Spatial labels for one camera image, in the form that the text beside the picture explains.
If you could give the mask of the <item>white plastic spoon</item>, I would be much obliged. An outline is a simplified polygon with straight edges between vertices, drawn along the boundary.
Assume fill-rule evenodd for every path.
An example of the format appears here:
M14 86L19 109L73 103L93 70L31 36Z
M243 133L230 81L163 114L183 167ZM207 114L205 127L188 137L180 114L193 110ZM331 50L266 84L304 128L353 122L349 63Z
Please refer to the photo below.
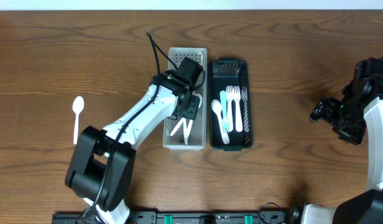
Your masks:
M201 102L202 102L202 96L199 93L195 93L195 92L193 92L193 95L199 97L200 101L199 101L198 107L200 108L201 107ZM192 126L193 126L193 120L191 120L191 119L189 120L188 124L184 123L184 125L183 125L183 133L184 133L185 145L188 144L188 138L189 138L189 135L191 133Z
M225 132L223 129L223 118L221 115L221 112L222 112L221 103L218 100L213 100L211 102L211 109L213 110L213 112L217 116L218 124L219 124L219 131L220 131L220 135L221 135L223 143L229 144L229 136L228 136L227 132Z
M72 104L72 110L75 114L75 124L74 124L74 132L73 132L73 143L77 144L78 140L78 131L79 131L79 115L83 111L85 106L85 102L82 96L77 96Z

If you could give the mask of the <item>mint green plastic fork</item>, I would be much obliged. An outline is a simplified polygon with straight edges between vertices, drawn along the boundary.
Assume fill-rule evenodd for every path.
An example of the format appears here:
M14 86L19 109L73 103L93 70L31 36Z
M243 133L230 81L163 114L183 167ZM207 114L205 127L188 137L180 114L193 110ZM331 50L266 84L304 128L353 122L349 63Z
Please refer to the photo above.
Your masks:
M222 107L222 114L223 114L223 121L222 121L222 126L224 132L228 133L229 132L229 120L227 116L227 98L226 98L226 91L221 90L219 93L219 98L221 102L221 107Z

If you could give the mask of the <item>white plastic fork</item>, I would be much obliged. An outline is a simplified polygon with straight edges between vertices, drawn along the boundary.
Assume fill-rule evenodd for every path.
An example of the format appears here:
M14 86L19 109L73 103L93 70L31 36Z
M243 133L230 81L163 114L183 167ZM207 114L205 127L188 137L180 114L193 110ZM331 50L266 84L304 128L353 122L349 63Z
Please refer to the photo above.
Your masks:
M236 106L236 131L241 132L243 130L243 126L242 126L241 107L240 107L241 91L239 86L234 86L233 95L234 95L234 101Z
M229 129L231 132L233 130L233 110L232 110L232 101L233 101L233 87L226 87L226 100L227 100L227 119L229 121Z

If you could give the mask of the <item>black plastic basket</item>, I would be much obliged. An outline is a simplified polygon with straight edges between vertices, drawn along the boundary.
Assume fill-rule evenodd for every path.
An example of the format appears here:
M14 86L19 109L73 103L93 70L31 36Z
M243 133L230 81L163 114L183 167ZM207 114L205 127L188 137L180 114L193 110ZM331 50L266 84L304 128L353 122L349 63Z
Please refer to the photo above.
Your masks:
M247 63L235 58L220 58L208 64L208 100L219 100L219 93L227 86L239 86L241 91L241 118L243 130L236 131L236 106L232 101L233 130L228 133L229 144L224 144L219 131L218 119L210 109L210 145L215 149L224 151L241 151L253 146L253 127L251 115L251 98Z

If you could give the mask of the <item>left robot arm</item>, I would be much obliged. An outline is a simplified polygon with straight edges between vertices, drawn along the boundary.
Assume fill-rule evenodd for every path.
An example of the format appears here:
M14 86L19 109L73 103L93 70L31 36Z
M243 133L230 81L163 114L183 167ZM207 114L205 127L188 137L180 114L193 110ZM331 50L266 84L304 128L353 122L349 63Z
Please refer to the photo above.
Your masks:
M197 61L185 57L175 70L154 76L143 98L117 121L81 132L65 185L90 207L72 223L126 223L129 209L124 197L137 149L165 118L196 118L201 100L193 92L200 87L197 81L203 72Z

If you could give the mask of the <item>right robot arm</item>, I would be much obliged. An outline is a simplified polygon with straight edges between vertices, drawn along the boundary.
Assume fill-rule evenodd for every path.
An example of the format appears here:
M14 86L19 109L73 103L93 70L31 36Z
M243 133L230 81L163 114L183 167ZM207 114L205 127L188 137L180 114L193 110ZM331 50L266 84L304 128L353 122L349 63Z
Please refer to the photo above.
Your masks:
M342 94L341 100L321 97L310 120L330 124L348 143L359 145L367 139L365 190L335 208L306 204L300 223L383 223L383 57L358 62Z

